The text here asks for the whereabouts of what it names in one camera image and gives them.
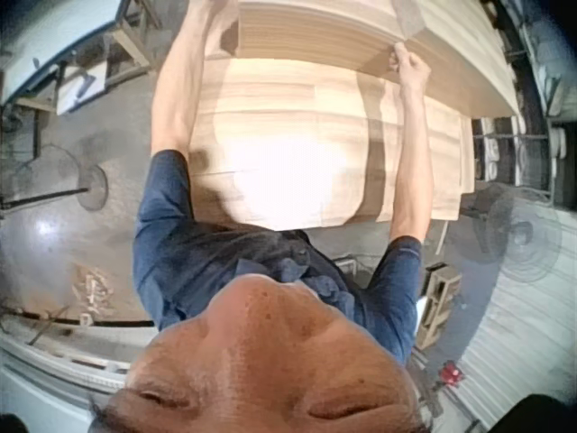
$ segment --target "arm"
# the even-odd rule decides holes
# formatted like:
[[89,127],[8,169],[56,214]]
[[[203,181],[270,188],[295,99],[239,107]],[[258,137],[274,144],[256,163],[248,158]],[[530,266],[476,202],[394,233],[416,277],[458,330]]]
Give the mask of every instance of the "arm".
[[188,160],[197,120],[208,31],[227,0],[191,1],[160,72],[152,102],[151,154],[178,151]]
[[409,53],[402,43],[395,45],[391,64],[400,76],[405,129],[390,241],[412,236],[422,243],[433,207],[433,168],[425,111],[425,89],[431,69],[417,55]]

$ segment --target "sleeve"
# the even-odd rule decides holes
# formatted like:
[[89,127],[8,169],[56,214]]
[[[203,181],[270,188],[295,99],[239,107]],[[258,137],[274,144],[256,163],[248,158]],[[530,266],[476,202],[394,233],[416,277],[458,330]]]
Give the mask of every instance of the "sleeve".
[[187,162],[180,152],[154,155],[136,218],[133,282],[137,291],[156,263],[170,254],[180,231],[193,221],[189,182]]
[[393,241],[360,293],[367,329],[403,365],[415,343],[421,249],[411,236]]

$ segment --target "light wood panel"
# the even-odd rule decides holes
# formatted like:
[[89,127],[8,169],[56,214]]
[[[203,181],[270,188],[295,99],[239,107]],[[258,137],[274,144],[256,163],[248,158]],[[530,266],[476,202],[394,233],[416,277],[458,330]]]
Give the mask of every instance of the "light wood panel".
[[475,192],[475,149],[471,118],[461,116],[461,187],[463,194]]
[[406,41],[401,22],[410,29],[408,48],[432,66],[429,96],[473,118],[514,115],[515,89],[481,6],[473,0],[410,3],[413,8],[398,9],[407,14],[417,8],[422,19],[398,16],[391,0],[239,0],[237,52],[394,80],[389,55],[394,42]]
[[[426,99],[435,219],[456,219],[461,115]],[[286,230],[389,220],[403,124],[398,85],[294,60],[210,60],[191,151],[201,221]]]

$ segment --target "finger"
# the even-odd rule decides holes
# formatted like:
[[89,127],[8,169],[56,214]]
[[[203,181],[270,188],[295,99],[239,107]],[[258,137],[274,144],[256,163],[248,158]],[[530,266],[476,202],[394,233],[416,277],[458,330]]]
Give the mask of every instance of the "finger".
[[415,67],[416,69],[428,69],[428,65],[425,63],[425,61],[417,56],[414,52],[409,53],[408,56],[411,62],[411,66]]
[[397,54],[398,63],[400,65],[407,65],[410,63],[409,53],[403,42],[397,42],[395,44],[395,54]]

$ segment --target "wall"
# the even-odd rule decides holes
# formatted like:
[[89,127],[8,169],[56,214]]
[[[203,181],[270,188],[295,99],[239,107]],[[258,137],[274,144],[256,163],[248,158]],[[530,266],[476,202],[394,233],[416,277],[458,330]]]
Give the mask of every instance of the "wall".
[[531,283],[499,274],[487,313],[460,362],[466,379],[457,394],[487,428],[531,393],[567,403],[577,394],[577,216],[555,214],[562,245],[553,268]]

